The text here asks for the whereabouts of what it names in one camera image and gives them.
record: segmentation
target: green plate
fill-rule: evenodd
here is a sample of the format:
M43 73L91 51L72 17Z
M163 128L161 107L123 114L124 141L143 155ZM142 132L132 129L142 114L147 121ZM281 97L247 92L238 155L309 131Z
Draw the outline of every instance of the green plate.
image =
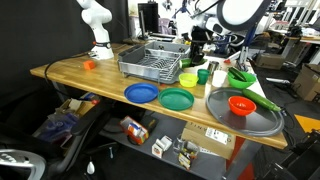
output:
M194 97L184 89L167 88L159 93L158 100L165 108L181 111L193 105Z

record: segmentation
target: plastic cup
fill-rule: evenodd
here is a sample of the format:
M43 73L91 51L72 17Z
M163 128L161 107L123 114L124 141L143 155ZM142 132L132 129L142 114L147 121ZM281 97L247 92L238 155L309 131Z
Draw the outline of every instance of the plastic cup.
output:
M177 136L177 138L173 141L173 152L179 154L181 148L183 147L184 140L181 139L181 134Z
M221 87L226 79L227 72L216 70L213 72L212 85L214 87Z
M191 59L190 58L181 59L180 62L179 62L179 66L180 66L181 69L190 67L190 64L191 64Z
M207 80L209 78L210 71L206 69L199 69L198 70L198 84L204 85L207 83Z

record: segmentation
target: lower shelf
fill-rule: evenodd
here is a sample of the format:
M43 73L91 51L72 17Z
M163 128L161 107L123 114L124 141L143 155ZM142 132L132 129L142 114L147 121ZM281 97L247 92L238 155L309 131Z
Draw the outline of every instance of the lower shelf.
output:
M104 127L104 130L101 131L100 134L113 139L120 144L157 158L151 153L151 147L155 143L156 139L161 139L164 135L167 135L174 140L179 134L182 133L186 122L159 113L154 113L152 116L159 119L158 125L151 133L149 139L146 140L146 142L141 146L131 144L124 133L109 133L110 131L121 131L119 119L112 119L112 121L110 121L110 123ZM178 155L173 152L172 146L166 152L164 152L161 159L158 159L175 167L185 169L180 165L178 161ZM226 172L226 160L219 156L201 152L199 153L197 159L193 161L191 169L188 172L204 179L221 179L222 175Z

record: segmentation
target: chair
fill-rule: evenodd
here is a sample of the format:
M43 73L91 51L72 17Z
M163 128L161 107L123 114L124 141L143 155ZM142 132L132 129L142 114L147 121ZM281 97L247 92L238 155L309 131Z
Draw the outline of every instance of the chair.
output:
M112 102L104 99L82 116L71 129L73 141L65 153L60 146L0 123L0 166L30 169L29 180L56 179L73 166L86 145L110 120L111 109Z
M269 171L258 180L319 179L320 178L320 131L307 133L304 142L297 143L281 163L268 164Z

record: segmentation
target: green vegetable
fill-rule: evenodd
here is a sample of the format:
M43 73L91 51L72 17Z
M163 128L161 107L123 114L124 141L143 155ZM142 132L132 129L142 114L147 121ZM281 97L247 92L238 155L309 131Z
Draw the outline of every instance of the green vegetable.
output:
M272 111L280 111L281 108L268 100L265 97L262 97L261 95L251 91L250 89L243 89L242 94L246 96L247 98L251 99L255 103L261 105L264 108L270 109Z
M230 67L228 71L231 74L233 74L235 79L237 79L239 81L247 82L246 77L244 77L244 75L238 69L236 69L234 67Z

